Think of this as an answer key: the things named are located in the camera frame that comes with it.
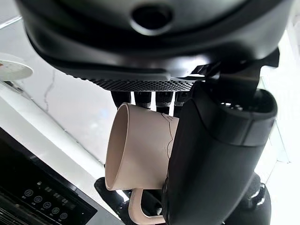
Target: mug handle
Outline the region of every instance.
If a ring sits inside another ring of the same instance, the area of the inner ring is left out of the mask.
[[[132,190],[132,194],[129,200],[128,212],[131,220],[139,225],[150,224],[164,224],[165,219],[163,216],[146,216],[141,207],[143,189],[135,188]]]

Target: line drawing on mug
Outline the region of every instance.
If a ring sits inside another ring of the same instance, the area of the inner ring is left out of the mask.
[[[168,158],[170,159],[172,149],[169,150],[169,146],[170,146],[171,142],[174,140],[174,138],[173,138],[173,136],[172,136],[172,132],[171,132],[171,123],[170,123],[170,121],[172,121],[173,118],[172,118],[171,116],[168,116],[168,115],[164,114],[164,113],[162,113],[161,115],[162,115],[163,118],[165,118],[165,120],[168,121],[168,123],[169,123],[169,131],[170,131],[171,140],[170,140],[169,143],[167,144],[166,153],[167,153]]]

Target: control panel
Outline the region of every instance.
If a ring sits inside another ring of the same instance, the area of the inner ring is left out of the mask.
[[[95,215],[95,208],[15,151],[11,143],[0,138],[0,149],[0,195],[15,199],[51,224],[84,225]]]

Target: ceramic mug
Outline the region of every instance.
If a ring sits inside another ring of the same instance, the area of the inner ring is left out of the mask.
[[[105,164],[108,190],[133,192],[129,216],[140,225],[165,223],[163,216],[146,216],[143,189],[161,189],[167,174],[179,119],[123,103],[115,116]]]

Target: mesh grille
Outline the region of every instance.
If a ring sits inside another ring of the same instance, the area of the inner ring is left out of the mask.
[[[93,83],[110,91],[189,91],[195,81],[126,81],[126,80],[95,80]]]
[[[6,210],[0,208],[0,224],[4,225],[28,225],[27,223],[19,220],[14,215],[10,214]]]

